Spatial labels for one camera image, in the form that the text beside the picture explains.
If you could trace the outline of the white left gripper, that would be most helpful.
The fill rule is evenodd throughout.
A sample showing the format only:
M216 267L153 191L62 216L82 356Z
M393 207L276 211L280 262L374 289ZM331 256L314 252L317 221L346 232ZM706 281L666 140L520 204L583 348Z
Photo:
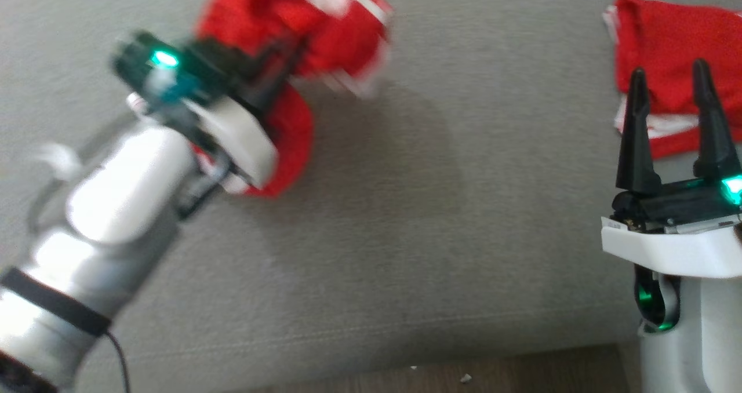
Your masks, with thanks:
M277 37L249 53L214 37L167 43L136 31L111 68L144 100L146 116L185 135L212 168L266 188L279 164L268 119L307 44L307 36Z

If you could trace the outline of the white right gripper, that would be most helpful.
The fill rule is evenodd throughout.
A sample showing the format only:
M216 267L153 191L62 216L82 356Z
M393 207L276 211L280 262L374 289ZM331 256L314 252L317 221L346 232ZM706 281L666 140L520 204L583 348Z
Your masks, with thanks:
M742 163L704 59L693 63L699 149L690 179L663 184L654 171L646 73L631 74L613 213L602 218L602 250L651 271L692 278L742 278Z

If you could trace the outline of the red and white garment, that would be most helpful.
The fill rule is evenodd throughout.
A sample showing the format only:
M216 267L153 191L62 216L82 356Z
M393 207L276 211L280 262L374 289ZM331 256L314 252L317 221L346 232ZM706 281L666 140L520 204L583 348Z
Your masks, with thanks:
M357 97L373 94L391 55L393 8L387 0L210 0L196 34L254 54L281 40L300 45L295 82L322 81ZM267 118L278 151L275 174L262 189L231 174L227 193L278 197L301 176L312 155L314 116L293 86Z
M712 70L732 139L742 144L742 8L614 0L602 20L614 44L618 132L624 129L631 74L639 67L651 101L647 126L653 158L697 151L692 66L703 59Z

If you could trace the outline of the grey sofa seat cushion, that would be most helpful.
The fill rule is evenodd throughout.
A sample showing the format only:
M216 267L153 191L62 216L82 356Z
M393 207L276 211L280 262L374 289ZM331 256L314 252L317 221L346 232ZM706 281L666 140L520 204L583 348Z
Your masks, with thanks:
M215 197L117 320L133 393L628 337L631 267L601 251L612 1L387 0L371 97L302 82L315 140L299 180Z

